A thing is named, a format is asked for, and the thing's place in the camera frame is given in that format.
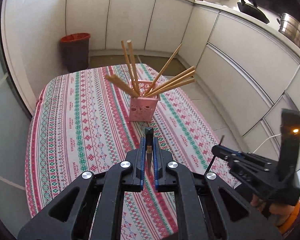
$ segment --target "hand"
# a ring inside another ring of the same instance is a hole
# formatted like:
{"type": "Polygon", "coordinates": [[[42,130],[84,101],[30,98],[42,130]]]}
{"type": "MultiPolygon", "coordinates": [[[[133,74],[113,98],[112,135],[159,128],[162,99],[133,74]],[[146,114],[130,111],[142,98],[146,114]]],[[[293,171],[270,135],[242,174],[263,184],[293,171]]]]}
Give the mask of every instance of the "hand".
{"type": "MultiPolygon", "coordinates": [[[[253,194],[252,200],[250,202],[251,206],[257,207],[257,210],[262,212],[266,203],[263,203],[259,197],[253,194]]],[[[269,212],[273,215],[278,215],[278,219],[274,223],[275,226],[281,226],[291,215],[294,210],[294,206],[281,203],[272,203],[269,208],[269,212]]]]}

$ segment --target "frying pan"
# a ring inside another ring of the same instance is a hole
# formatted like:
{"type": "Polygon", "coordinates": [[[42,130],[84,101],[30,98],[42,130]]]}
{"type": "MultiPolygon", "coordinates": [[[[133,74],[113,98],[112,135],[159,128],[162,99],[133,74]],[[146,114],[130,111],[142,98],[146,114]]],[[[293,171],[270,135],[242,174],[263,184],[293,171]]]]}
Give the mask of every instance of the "frying pan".
{"type": "Polygon", "coordinates": [[[253,5],[246,3],[244,0],[241,0],[241,2],[237,2],[237,4],[241,12],[260,20],[265,24],[269,23],[269,20],[265,16],[265,14],[257,8],[257,3],[255,0],[253,0],[253,5]]]}

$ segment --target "wooden chopstick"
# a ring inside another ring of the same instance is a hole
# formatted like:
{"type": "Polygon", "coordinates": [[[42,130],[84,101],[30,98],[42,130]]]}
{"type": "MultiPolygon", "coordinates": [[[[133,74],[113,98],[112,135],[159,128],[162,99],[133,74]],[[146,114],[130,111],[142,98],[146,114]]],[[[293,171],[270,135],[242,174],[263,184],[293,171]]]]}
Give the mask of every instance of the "wooden chopstick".
{"type": "Polygon", "coordinates": [[[121,47],[123,49],[124,58],[126,59],[126,63],[127,63],[127,66],[128,66],[129,75],[130,75],[130,78],[131,78],[131,84],[132,84],[134,90],[136,91],[136,84],[134,82],[134,76],[133,76],[133,73],[131,71],[130,62],[129,62],[129,58],[128,58],[128,55],[127,55],[126,47],[124,45],[124,41],[121,41],[121,47]]]}
{"type": "Polygon", "coordinates": [[[155,85],[155,83],[157,82],[157,80],[159,79],[159,77],[162,75],[162,73],[165,71],[165,69],[167,68],[167,66],[170,64],[170,62],[172,61],[172,59],[174,58],[174,56],[178,53],[181,45],[182,45],[182,43],[179,45],[179,47],[177,47],[176,51],[172,54],[172,56],[168,59],[167,63],[163,66],[163,68],[160,70],[160,72],[158,73],[158,75],[152,81],[151,85],[148,87],[148,89],[146,90],[145,94],[149,93],[149,91],[153,88],[153,86],[155,85]]]}
{"type": "Polygon", "coordinates": [[[122,91],[126,92],[128,95],[137,98],[139,95],[132,88],[130,88],[126,83],[124,83],[117,75],[106,75],[105,78],[109,80],[112,84],[116,85],[122,91]]]}
{"type": "Polygon", "coordinates": [[[129,50],[130,50],[130,61],[132,64],[132,71],[133,71],[133,76],[134,76],[134,82],[135,82],[135,91],[140,95],[140,90],[139,90],[139,81],[138,81],[138,75],[137,75],[137,69],[136,69],[136,62],[134,60],[134,54],[133,54],[133,49],[132,49],[132,41],[128,40],[127,41],[129,50]]]}
{"type": "Polygon", "coordinates": [[[147,96],[145,96],[145,97],[146,97],[146,98],[148,98],[148,97],[154,97],[154,96],[156,96],[156,95],[158,95],[158,94],[161,94],[161,93],[163,93],[163,92],[169,91],[169,90],[174,89],[174,88],[178,88],[178,87],[181,87],[181,86],[190,84],[190,83],[192,83],[192,82],[194,82],[194,81],[195,81],[194,78],[190,78],[190,79],[188,79],[188,80],[182,81],[182,82],[177,83],[177,84],[175,84],[175,85],[167,86],[167,87],[165,87],[165,88],[161,88],[160,90],[154,92],[153,94],[147,95],[147,96]]]}
{"type": "Polygon", "coordinates": [[[173,82],[170,82],[169,84],[166,84],[165,86],[161,87],[161,88],[156,88],[154,90],[152,90],[148,95],[151,96],[153,93],[155,93],[156,91],[160,90],[160,89],[165,89],[167,87],[170,87],[170,86],[173,86],[175,84],[178,84],[180,83],[181,81],[185,80],[186,78],[189,78],[191,77],[192,75],[194,75],[194,70],[189,72],[188,74],[185,74],[184,76],[178,78],[177,80],[173,81],[173,82]]]}
{"type": "Polygon", "coordinates": [[[151,90],[148,94],[144,94],[143,96],[147,96],[147,95],[149,95],[149,94],[152,94],[153,92],[156,92],[157,90],[159,90],[159,89],[161,89],[161,88],[163,88],[163,87],[165,87],[166,85],[169,85],[169,84],[171,84],[171,83],[176,84],[176,83],[182,81],[184,78],[183,78],[183,79],[180,79],[178,82],[175,82],[175,81],[178,80],[179,78],[184,77],[186,74],[188,74],[188,73],[190,73],[190,72],[192,73],[194,70],[195,70],[195,67],[194,67],[194,66],[192,66],[191,68],[188,68],[187,70],[181,72],[179,75],[176,75],[175,77],[173,77],[173,78],[167,80],[165,83],[163,83],[163,84],[161,84],[160,86],[156,87],[155,89],[151,90]]]}

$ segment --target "tablecloth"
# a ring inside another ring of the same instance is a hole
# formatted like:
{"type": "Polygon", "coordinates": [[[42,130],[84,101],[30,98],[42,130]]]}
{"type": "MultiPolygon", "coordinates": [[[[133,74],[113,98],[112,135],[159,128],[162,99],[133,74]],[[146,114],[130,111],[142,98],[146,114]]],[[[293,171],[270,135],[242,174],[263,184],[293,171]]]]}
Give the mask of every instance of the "tablecloth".
{"type": "MultiPolygon", "coordinates": [[[[137,64],[140,79],[157,72],[137,64]]],[[[126,65],[58,76],[41,92],[32,118],[26,152],[26,196],[36,215],[83,171],[100,173],[138,148],[145,127],[153,127],[160,147],[191,171],[204,173],[217,138],[181,89],[161,95],[151,123],[129,122],[129,96],[108,82],[117,74],[126,83],[126,65]]],[[[166,79],[162,76],[159,83],[166,79]]],[[[212,170],[229,185],[235,179],[216,159],[212,170]]],[[[141,193],[125,193],[121,239],[162,239],[178,230],[173,193],[158,193],[146,175],[141,193]]]]}

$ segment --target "black mechanical arm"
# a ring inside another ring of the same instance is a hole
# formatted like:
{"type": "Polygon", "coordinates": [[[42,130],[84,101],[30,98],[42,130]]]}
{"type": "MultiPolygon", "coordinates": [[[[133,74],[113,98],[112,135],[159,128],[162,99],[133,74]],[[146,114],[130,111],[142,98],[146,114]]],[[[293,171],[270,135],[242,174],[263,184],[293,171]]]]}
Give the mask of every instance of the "black mechanical arm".
{"type": "Polygon", "coordinates": [[[143,190],[151,152],[155,188],[175,195],[178,239],[282,239],[266,217],[272,202],[295,205],[300,196],[295,173],[299,113],[284,109],[281,131],[278,162],[219,144],[212,148],[214,157],[206,173],[197,174],[173,161],[172,154],[160,149],[158,138],[147,128],[139,148],[127,152],[125,161],[107,172],[83,172],[20,230],[18,240],[88,240],[90,234],[91,240],[119,240],[124,192],[143,190]],[[210,171],[216,157],[227,161],[230,173],[266,202],[264,215],[210,171]]]}

